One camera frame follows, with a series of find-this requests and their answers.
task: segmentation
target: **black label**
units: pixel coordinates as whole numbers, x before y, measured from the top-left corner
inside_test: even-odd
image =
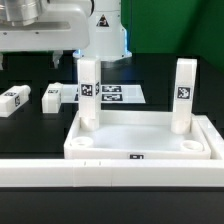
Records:
[[[19,98],[19,96],[17,96],[15,98],[15,105],[16,105],[16,107],[18,107],[20,105],[20,98]]]
[[[103,86],[103,92],[121,92],[121,86]]]
[[[130,155],[130,159],[144,159],[144,155],[134,155],[134,154],[131,154]]]
[[[122,94],[102,94],[102,101],[123,101]]]
[[[191,88],[179,86],[177,89],[177,99],[190,100],[190,98],[191,98]]]

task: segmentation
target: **black table surface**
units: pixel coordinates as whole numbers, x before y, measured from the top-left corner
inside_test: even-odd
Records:
[[[132,63],[102,69],[102,84],[140,84],[146,104],[102,104],[103,110],[172,111],[178,57],[134,54]],[[193,113],[207,115],[224,137],[224,74],[198,59]],[[71,52],[58,69],[44,53],[6,55],[0,93],[29,85],[30,100],[0,118],[0,158],[61,159],[78,109],[63,104],[58,114],[42,114],[41,98],[50,83],[76,84]],[[223,188],[1,188],[0,223],[220,223]]]

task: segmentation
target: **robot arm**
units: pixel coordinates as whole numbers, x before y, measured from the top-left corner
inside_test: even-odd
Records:
[[[0,0],[0,51],[83,49],[92,11],[92,0]]]

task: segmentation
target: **white post with marker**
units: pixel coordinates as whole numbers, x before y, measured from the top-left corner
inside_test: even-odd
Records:
[[[171,124],[171,131],[175,134],[190,131],[196,69],[196,59],[178,59]]]
[[[94,131],[99,128],[101,110],[101,62],[96,58],[78,60],[79,117],[81,128]]]
[[[29,86],[13,86],[0,95],[0,117],[9,117],[29,100]]]

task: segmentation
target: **white plastic block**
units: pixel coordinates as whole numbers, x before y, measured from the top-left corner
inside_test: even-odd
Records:
[[[111,187],[110,160],[75,160],[74,187]]]
[[[61,107],[63,84],[50,84],[42,98],[43,113],[58,113]]]
[[[29,100],[29,86],[13,86],[0,95],[0,117],[8,117]]]
[[[96,58],[78,60],[79,117],[85,130],[99,127],[101,110],[101,63]]]
[[[178,59],[171,124],[171,130],[176,134],[190,131],[196,69],[196,59]]]

